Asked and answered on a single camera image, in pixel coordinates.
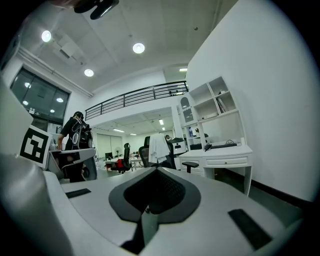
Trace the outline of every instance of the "computer monitor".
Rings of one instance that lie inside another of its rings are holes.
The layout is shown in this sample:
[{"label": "computer monitor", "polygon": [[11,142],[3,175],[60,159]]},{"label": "computer monitor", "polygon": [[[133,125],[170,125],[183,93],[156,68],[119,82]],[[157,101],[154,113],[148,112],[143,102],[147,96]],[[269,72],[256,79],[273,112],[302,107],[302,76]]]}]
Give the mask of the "computer monitor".
[{"label": "computer monitor", "polygon": [[110,153],[105,153],[105,159],[107,160],[107,159],[109,159],[109,158],[114,158],[114,157],[112,156],[112,152],[110,152]]}]

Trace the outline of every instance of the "book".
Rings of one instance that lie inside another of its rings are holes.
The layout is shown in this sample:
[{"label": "book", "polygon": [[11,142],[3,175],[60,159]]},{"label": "book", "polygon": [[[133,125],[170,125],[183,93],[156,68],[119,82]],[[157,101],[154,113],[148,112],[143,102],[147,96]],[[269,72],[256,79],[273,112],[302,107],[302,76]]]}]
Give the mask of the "book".
[{"label": "book", "polygon": [[218,102],[221,113],[225,113],[228,111],[226,105],[224,104],[221,98],[217,98],[217,102]]}]

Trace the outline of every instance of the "black metal railing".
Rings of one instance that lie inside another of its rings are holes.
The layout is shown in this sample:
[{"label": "black metal railing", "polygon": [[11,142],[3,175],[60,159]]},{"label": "black metal railing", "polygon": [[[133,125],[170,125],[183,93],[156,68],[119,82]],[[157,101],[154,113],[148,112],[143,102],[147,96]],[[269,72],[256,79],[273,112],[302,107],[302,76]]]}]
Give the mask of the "black metal railing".
[{"label": "black metal railing", "polygon": [[85,111],[85,120],[135,104],[183,95],[188,91],[186,81],[168,82],[133,90],[88,108]]}]

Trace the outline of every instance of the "white cloth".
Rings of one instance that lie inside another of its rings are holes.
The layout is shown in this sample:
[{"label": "white cloth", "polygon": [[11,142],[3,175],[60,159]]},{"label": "white cloth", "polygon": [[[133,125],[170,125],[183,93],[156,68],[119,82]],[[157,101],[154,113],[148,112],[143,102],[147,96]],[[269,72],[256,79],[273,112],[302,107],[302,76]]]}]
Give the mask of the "white cloth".
[{"label": "white cloth", "polygon": [[152,134],[149,142],[149,162],[162,163],[169,154],[170,151],[165,136],[160,133]]}]

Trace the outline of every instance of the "window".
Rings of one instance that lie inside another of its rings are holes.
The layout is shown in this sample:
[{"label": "window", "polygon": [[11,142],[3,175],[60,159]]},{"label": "window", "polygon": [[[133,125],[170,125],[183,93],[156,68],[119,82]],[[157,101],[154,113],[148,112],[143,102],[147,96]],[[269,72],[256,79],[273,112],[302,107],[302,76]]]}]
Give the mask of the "window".
[{"label": "window", "polygon": [[61,131],[69,93],[24,68],[14,79],[11,90],[32,115],[33,126],[51,134]]}]

